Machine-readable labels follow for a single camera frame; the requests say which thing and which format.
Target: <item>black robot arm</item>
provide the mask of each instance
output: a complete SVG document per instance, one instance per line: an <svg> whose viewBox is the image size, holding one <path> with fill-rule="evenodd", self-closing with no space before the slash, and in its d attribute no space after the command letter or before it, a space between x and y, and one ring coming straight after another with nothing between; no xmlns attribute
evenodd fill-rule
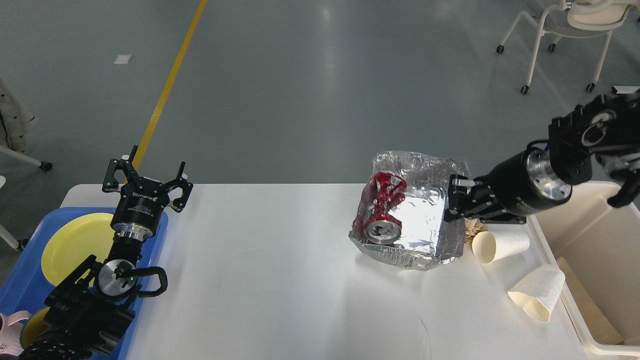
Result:
<svg viewBox="0 0 640 360"><path fill-rule="evenodd" d="M129 155L111 159L102 184L103 192L120 194L111 221L115 234L109 255L102 262L95 255L88 256L53 289L45 300L51 307L44 319L48 328L19 359L80 360L92 352L108 356L135 317L129 309L134 299L155 297L167 290L164 269L136 265L145 240L158 230L164 208L182 211L193 184L184 174L184 162L177 177L165 184L139 176L132 164L137 149L134 146ZM127 179L122 186L115 178L119 170ZM169 193L177 188L182 195L170 204ZM153 275L158 276L159 287L143 291L140 279Z"/></svg>
<svg viewBox="0 0 640 360"><path fill-rule="evenodd" d="M640 193L640 95L596 97L567 116L554 118L549 139L473 180L453 175L446 221L478 218L484 222L521 223L526 216L569 200L572 186L589 181L591 156L623 185L608 203L619 208ZM547 143L547 149L537 147Z"/></svg>

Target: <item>white plastic bin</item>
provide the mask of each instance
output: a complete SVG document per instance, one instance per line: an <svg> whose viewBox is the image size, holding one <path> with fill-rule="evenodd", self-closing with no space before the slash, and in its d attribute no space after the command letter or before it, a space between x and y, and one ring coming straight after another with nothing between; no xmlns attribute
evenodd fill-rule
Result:
<svg viewBox="0 0 640 360"><path fill-rule="evenodd" d="M624 345L601 345L608 353L640 348L627 346L640 345L640 211L633 204L620 209L607 204L619 189L590 181L574 186L566 204L536 214L555 257L565 258L625 339ZM588 329L576 330L588 334ZM593 343L598 350L600 344Z"/></svg>

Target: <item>chair leg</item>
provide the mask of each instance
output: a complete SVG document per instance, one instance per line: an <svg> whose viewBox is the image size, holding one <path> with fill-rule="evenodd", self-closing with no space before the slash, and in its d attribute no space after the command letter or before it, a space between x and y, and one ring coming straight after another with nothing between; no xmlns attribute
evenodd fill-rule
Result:
<svg viewBox="0 0 640 360"><path fill-rule="evenodd" d="M513 21L513 24L511 24L511 27L509 28L509 31L507 31L507 35L504 35L504 38L502 39L502 41L500 42L500 45L504 46L504 43L507 42L507 39L509 38L509 36L511 35L511 33L513 32L513 29L516 28L516 25L518 24L518 22L520 22L520 19L522 19L522 17L524 15L529 15L527 12L520 12L518 14L518 16L516 16L516 19Z"/></svg>
<svg viewBox="0 0 640 360"><path fill-rule="evenodd" d="M0 238L6 241L6 243L14 249L18 249L20 247L18 240L16 240L2 225L0 225Z"/></svg>
<svg viewBox="0 0 640 360"><path fill-rule="evenodd" d="M53 167L53 165L51 165L51 163L49 163L47 161L40 161L40 160L36 160L34 158L30 158L29 156L26 156L26 155L21 154L19 152L15 152L15 151L9 149L8 147L2 146L2 145L0 145L0 154L9 155L12 158L18 159L18 160L23 161L25 163L29 163L29 164L35 165L35 166L41 168L44 171L49 171Z"/></svg>
<svg viewBox="0 0 640 360"><path fill-rule="evenodd" d="M543 36L545 36L545 32L543 30L544 24L540 23L540 27L538 29L538 34L536 35L536 42L533 45L533 55L531 56L531 64L529 65L529 75L527 76L527 83L522 87L523 94L526 94L529 91L529 86L531 86L531 79L533 78L533 68L536 66L536 58L538 57L538 49L540 48L540 40Z"/></svg>
<svg viewBox="0 0 640 360"><path fill-rule="evenodd" d="M549 47L547 48L547 50L549 50L550 53L553 53L554 50L556 50L556 46L558 45L562 37L563 37L562 35L556 35L556 37L554 38L554 41L551 44L549 44Z"/></svg>
<svg viewBox="0 0 640 360"><path fill-rule="evenodd" d="M596 87L598 80L600 79L600 71L602 71L602 64L604 64L604 58L607 56L607 49L609 48L609 42L611 41L611 34L613 31L607 33L607 38L604 40L604 46L602 47L602 54L600 54L600 60L598 61L598 67L596 68L596 72L593 74L593 80L587 85L586 90L588 92L592 92Z"/></svg>

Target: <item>white paper cup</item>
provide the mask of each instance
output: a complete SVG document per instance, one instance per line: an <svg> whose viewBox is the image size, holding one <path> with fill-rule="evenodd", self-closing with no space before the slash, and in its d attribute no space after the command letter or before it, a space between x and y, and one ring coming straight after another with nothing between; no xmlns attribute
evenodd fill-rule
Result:
<svg viewBox="0 0 640 360"><path fill-rule="evenodd" d="M529 237L521 228L503 228L478 233L471 243L471 250L484 264L526 251Z"/></svg>
<svg viewBox="0 0 640 360"><path fill-rule="evenodd" d="M548 322L564 284L564 273L555 265L544 264L518 281L509 297L525 313Z"/></svg>

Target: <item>yellow plate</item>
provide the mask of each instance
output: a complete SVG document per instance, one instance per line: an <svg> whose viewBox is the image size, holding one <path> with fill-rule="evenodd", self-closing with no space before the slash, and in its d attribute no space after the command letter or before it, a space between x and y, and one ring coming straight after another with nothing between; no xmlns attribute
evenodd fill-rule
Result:
<svg viewBox="0 0 640 360"><path fill-rule="evenodd" d="M96 255L97 261L103 262L113 244L112 218L109 213L87 214L56 231L42 252L44 277L57 286L87 256Z"/></svg>
<svg viewBox="0 0 640 360"><path fill-rule="evenodd" d="M28 348L33 344L36 339L42 335L49 327L44 324L44 316L49 311L48 307L38 311L29 318L24 327L22 328L22 332L20 333L20 345L22 348Z"/></svg>

